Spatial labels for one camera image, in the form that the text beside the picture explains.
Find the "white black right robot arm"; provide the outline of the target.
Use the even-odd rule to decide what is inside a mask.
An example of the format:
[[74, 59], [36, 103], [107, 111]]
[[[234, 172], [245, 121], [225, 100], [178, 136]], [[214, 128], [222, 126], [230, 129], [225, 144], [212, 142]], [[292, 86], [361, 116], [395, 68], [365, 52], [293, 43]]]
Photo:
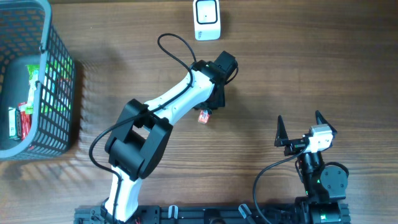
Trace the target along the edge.
[[281, 116], [277, 120], [274, 146], [296, 158], [295, 168], [306, 191], [297, 197], [292, 218], [297, 223], [350, 223], [346, 198], [349, 170], [339, 162], [325, 162], [322, 152], [332, 148], [337, 130], [315, 112], [316, 125], [299, 139], [290, 139]]

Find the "green white gum box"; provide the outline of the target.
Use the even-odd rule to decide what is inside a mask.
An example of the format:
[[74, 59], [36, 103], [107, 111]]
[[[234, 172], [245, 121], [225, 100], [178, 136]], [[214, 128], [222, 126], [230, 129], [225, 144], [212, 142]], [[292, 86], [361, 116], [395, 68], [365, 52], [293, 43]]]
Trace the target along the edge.
[[20, 140], [22, 137], [21, 116], [17, 108], [8, 109], [9, 114], [9, 139]]

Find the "red snack stick packet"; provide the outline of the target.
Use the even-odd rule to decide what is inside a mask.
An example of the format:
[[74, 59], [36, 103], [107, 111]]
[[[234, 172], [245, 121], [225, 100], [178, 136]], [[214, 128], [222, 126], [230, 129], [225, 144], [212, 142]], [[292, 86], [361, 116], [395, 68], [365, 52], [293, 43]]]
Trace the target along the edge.
[[18, 107], [21, 114], [22, 139], [24, 140], [31, 129], [33, 106], [27, 102], [22, 102], [18, 104]]

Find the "teal tissue packet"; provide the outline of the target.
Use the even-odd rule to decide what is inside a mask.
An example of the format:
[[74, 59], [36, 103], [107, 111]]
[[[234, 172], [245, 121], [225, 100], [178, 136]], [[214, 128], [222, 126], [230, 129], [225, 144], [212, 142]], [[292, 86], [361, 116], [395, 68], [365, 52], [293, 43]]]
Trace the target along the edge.
[[34, 104], [34, 94], [37, 89], [36, 87], [36, 81], [39, 78], [39, 69], [34, 68], [29, 72], [29, 94], [28, 94], [28, 100], [27, 104], [31, 107], [33, 107]]

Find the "small orange candy box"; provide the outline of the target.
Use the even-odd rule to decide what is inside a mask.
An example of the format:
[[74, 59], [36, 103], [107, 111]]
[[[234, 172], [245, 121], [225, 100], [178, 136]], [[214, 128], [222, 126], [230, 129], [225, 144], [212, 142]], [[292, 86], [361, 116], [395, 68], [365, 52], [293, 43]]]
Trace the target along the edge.
[[201, 110], [199, 117], [198, 117], [198, 122], [201, 124], [206, 124], [211, 116], [211, 111], [210, 110]]

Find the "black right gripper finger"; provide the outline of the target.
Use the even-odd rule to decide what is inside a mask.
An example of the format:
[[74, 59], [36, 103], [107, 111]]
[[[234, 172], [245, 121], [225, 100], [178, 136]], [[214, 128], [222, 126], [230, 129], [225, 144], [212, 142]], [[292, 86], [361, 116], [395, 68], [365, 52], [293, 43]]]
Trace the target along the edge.
[[315, 112], [315, 119], [317, 124], [327, 124], [332, 131], [332, 134], [337, 134], [337, 130], [323, 117], [319, 110]]
[[278, 115], [277, 118], [277, 132], [275, 136], [275, 140], [277, 141], [285, 141], [288, 140], [289, 137], [287, 135], [287, 131], [285, 130], [285, 124], [281, 115]]

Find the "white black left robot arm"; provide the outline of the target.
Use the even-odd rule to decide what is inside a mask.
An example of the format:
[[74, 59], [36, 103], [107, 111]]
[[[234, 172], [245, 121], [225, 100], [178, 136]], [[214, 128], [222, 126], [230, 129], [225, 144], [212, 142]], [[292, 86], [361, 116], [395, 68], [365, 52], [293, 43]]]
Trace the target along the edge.
[[223, 51], [215, 61], [191, 64], [182, 81], [163, 95], [141, 103], [136, 99], [123, 108], [110, 132], [105, 151], [113, 172], [111, 193], [101, 206], [108, 223], [126, 223], [138, 209], [143, 180], [157, 167], [174, 125], [191, 110], [205, 114], [225, 106], [224, 87], [238, 69], [234, 56]]

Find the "green snack bag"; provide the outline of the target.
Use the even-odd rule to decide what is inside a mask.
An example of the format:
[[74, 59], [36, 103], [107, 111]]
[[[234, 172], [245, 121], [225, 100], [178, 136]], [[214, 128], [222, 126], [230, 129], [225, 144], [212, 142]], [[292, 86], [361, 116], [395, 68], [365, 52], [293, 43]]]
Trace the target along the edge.
[[[29, 74], [29, 93], [28, 99], [24, 103], [23, 111], [28, 115], [33, 115], [35, 107], [34, 95], [37, 90], [40, 65], [27, 65], [27, 71]], [[45, 71], [48, 74], [44, 76], [42, 100], [49, 105], [42, 104], [40, 112], [58, 111], [63, 113], [69, 110], [71, 108], [69, 99], [71, 94], [70, 88], [72, 87], [71, 78], [73, 77], [71, 66], [67, 65], [66, 68], [63, 68], [62, 65], [55, 62], [53, 65], [46, 64]]]

